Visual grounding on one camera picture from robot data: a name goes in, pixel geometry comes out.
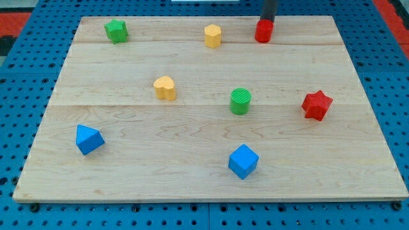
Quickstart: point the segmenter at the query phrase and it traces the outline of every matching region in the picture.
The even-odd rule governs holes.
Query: wood grain
[[[128,43],[83,18],[13,197],[32,203],[384,201],[409,196],[331,17],[277,17],[272,42],[257,17],[118,17]],[[223,44],[203,45],[222,26]],[[171,76],[176,100],[153,81]],[[229,94],[252,93],[234,116]],[[305,119],[306,93],[334,99]],[[87,156],[77,124],[106,144]],[[248,144],[258,168],[245,180],[228,156]]]

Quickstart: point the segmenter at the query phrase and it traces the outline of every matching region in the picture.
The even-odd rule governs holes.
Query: red cylinder
[[[274,23],[268,19],[263,19],[257,22],[256,34],[254,38],[257,42],[266,43],[271,39]]]

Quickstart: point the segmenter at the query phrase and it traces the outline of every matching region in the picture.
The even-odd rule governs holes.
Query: yellow block
[[[168,76],[159,77],[154,83],[156,97],[161,99],[174,100],[176,99],[176,91],[174,90],[174,82]]]
[[[209,25],[204,28],[204,44],[216,48],[222,43],[222,29],[220,26]]]

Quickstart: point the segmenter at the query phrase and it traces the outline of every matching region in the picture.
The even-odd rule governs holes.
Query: blue pegboard
[[[408,229],[408,201],[37,206],[11,198],[82,16],[258,15],[261,6],[261,0],[40,0],[0,69],[0,229]],[[409,64],[373,3],[285,0],[278,14],[334,17],[408,185]]]

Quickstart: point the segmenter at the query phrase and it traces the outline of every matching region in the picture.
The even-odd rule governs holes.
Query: blue pyramid block
[[[87,155],[105,143],[100,132],[84,125],[77,126],[76,145],[83,155]]]
[[[245,144],[230,154],[229,168],[244,180],[257,167],[258,155]]]

